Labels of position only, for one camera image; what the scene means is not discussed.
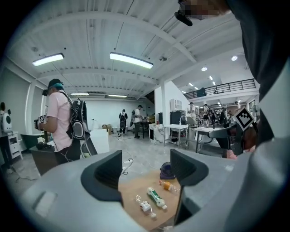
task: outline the white wall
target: white wall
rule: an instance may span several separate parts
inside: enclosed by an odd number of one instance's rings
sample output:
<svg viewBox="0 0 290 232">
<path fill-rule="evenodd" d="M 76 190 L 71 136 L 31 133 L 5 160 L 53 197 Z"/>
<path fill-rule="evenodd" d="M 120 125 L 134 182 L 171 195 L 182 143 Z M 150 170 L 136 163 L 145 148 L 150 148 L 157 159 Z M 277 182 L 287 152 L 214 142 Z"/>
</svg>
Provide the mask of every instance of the white wall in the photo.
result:
<svg viewBox="0 0 290 232">
<path fill-rule="evenodd" d="M 165 84 L 165 107 L 166 107 L 166 116 L 168 118 L 167 122 L 170 123 L 170 100 L 176 99 L 180 100 L 182 102 L 182 110 L 186 110 L 186 108 L 189 106 L 189 101 L 187 98 L 183 95 L 183 93 L 176 87 L 176 85 L 170 81 Z M 158 113 L 163 113 L 163 118 L 165 117 L 163 107 L 162 107 L 162 91 L 161 87 L 155 89 L 155 114 L 158 115 Z"/>
<path fill-rule="evenodd" d="M 97 120 L 94 125 L 95 128 L 96 124 L 98 124 L 98 127 L 108 124 L 111 124 L 113 127 L 119 127 L 119 114 L 123 109 L 125 109 L 128 115 L 127 124 L 129 124 L 131 121 L 131 113 L 138 105 L 143 106 L 140 113 L 142 116 L 146 116 L 146 104 L 141 101 L 85 100 L 85 102 L 87 104 L 87 120 L 89 129 L 91 129 L 92 126 L 92 118 Z"/>
</svg>

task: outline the black shirt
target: black shirt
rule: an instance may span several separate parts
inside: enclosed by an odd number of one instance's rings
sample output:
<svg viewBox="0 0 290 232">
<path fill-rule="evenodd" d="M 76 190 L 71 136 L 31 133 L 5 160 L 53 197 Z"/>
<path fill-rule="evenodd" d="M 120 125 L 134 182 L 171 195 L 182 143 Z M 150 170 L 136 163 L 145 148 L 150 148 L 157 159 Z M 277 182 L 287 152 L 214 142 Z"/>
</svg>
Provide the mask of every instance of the black shirt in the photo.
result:
<svg viewBox="0 0 290 232">
<path fill-rule="evenodd" d="M 245 57 L 260 84 L 260 100 L 279 77 L 290 54 L 289 2 L 226 0 L 240 21 Z"/>
</svg>

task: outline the white pillar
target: white pillar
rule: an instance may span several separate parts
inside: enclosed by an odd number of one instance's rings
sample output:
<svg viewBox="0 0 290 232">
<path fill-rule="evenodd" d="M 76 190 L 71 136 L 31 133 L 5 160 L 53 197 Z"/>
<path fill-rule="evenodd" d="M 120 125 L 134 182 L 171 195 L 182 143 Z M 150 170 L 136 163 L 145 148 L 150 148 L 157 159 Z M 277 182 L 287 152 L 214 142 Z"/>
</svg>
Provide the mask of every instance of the white pillar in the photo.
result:
<svg viewBox="0 0 290 232">
<path fill-rule="evenodd" d="M 30 83 L 27 97 L 26 97 L 26 111 L 25 111 L 25 129 L 28 135 L 32 135 L 32 104 L 33 104 L 33 95 L 35 91 L 35 85 L 37 80 L 35 79 Z"/>
</svg>

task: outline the pink shirt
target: pink shirt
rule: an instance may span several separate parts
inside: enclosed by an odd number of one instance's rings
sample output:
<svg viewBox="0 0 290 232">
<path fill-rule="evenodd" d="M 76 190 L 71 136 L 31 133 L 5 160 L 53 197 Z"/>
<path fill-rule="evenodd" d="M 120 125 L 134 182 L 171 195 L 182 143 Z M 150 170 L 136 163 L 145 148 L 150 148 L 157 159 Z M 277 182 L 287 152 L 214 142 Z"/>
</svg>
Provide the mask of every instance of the pink shirt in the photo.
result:
<svg viewBox="0 0 290 232">
<path fill-rule="evenodd" d="M 54 92 L 49 96 L 47 109 L 47 117 L 58 119 L 58 127 L 53 133 L 53 140 L 56 145 L 55 151 L 61 151 L 72 144 L 72 139 L 67 135 L 70 119 L 70 104 L 68 99 L 59 92 Z"/>
</svg>

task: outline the black cable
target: black cable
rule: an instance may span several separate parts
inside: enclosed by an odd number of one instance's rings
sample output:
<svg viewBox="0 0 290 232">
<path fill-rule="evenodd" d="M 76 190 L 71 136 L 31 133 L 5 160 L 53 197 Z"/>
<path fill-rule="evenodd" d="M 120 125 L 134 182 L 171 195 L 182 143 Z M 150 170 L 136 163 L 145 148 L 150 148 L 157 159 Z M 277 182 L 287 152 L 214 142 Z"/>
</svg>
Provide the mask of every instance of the black cable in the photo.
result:
<svg viewBox="0 0 290 232">
<path fill-rule="evenodd" d="M 128 159 L 128 161 L 130 161 L 130 160 L 132 160 L 131 164 L 130 164 L 128 167 L 126 167 L 126 168 L 124 169 L 124 171 L 120 174 L 120 176 L 121 176 L 122 174 L 123 174 L 123 175 L 128 175 L 128 172 L 126 172 L 126 170 L 127 170 L 128 168 L 130 168 L 131 165 L 132 165 L 133 162 L 134 162 L 133 158 L 129 158 L 129 159 Z"/>
</svg>

